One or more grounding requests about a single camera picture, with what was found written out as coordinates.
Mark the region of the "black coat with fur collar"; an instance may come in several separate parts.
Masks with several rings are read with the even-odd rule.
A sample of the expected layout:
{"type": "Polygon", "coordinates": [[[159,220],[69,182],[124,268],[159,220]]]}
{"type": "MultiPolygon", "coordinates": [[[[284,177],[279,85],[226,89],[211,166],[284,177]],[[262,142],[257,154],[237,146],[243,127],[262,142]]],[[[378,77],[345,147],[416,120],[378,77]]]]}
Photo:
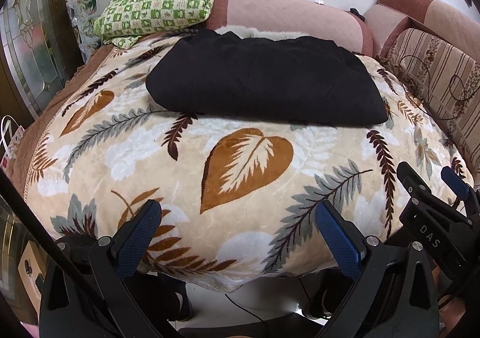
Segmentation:
{"type": "Polygon", "coordinates": [[[169,111],[340,127],[388,119],[360,59],[310,36],[274,41],[203,29],[179,40],[145,83],[169,111]]]}

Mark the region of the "green printed plastic bag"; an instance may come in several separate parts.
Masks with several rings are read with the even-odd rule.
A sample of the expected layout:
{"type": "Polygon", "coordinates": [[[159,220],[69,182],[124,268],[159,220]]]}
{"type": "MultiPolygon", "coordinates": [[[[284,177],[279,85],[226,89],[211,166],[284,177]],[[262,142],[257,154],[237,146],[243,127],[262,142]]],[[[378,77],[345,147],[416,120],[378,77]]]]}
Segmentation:
{"type": "Polygon", "coordinates": [[[100,37],[94,28],[95,20],[100,15],[97,0],[65,0],[65,2],[76,42],[86,63],[101,46],[100,37]]]}

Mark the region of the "leaf pattern beige blanket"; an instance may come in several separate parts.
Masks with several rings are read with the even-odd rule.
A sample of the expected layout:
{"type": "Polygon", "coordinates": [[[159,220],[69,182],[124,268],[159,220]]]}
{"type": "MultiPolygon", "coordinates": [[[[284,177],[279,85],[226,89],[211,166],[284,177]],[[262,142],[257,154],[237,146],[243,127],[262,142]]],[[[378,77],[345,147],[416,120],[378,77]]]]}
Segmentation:
{"type": "Polygon", "coordinates": [[[335,46],[327,64],[378,90],[385,123],[270,123],[156,104],[146,78],[184,45],[158,34],[129,50],[100,48],[26,130],[7,175],[52,237],[110,236],[152,199],[164,216],[144,265],[230,292],[333,266],[314,224],[320,201],[366,235],[398,231],[402,161],[447,202],[444,167],[473,182],[454,144],[373,58],[335,46]]]}

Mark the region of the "green patterned folded quilt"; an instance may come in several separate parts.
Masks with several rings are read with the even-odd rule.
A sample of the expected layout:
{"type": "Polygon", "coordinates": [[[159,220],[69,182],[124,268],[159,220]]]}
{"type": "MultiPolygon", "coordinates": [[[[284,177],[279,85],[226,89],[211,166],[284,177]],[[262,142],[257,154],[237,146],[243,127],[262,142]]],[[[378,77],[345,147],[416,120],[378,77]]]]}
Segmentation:
{"type": "Polygon", "coordinates": [[[94,22],[104,44],[131,48],[141,37],[176,31],[208,19],[215,0],[111,0],[94,22]]]}

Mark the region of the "small black object on bolster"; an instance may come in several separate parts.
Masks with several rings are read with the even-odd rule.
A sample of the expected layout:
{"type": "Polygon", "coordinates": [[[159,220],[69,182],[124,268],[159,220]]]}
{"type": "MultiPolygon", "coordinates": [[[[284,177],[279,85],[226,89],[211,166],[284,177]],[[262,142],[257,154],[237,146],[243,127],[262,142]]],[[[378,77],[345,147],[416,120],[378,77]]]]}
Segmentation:
{"type": "Polygon", "coordinates": [[[356,8],[350,8],[350,9],[349,9],[349,12],[350,12],[353,16],[355,16],[355,17],[359,18],[361,21],[365,22],[365,17],[362,16],[362,15],[358,12],[358,10],[357,10],[356,8]]]}

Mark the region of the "pink quilted bolster cushion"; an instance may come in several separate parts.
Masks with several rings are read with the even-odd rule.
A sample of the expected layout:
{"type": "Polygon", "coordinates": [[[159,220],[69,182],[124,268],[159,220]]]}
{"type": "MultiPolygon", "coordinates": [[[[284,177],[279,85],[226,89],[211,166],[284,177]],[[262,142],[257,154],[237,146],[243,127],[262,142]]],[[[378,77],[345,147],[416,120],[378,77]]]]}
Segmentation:
{"type": "Polygon", "coordinates": [[[240,25],[270,32],[302,32],[335,41],[349,51],[372,56],[374,39],[352,13],[306,0],[215,0],[208,29],[240,25]]]}

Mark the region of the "striped floral sofa backrest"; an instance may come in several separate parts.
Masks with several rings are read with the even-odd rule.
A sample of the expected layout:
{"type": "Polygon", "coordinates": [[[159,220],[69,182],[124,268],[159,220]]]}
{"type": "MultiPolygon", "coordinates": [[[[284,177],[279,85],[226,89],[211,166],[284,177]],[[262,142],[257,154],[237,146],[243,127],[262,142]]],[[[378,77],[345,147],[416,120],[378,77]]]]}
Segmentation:
{"type": "Polygon", "coordinates": [[[454,143],[479,182],[479,63],[443,39],[408,28],[383,62],[454,143]]]}

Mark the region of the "glass panel door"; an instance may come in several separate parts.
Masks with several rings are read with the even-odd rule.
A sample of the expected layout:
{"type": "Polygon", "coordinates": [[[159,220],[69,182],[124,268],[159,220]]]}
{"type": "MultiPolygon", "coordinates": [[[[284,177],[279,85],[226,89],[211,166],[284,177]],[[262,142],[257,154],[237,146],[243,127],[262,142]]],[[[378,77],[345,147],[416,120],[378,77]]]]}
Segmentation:
{"type": "Polygon", "coordinates": [[[69,79],[47,0],[7,0],[1,8],[1,40],[20,98],[37,118],[69,79]]]}

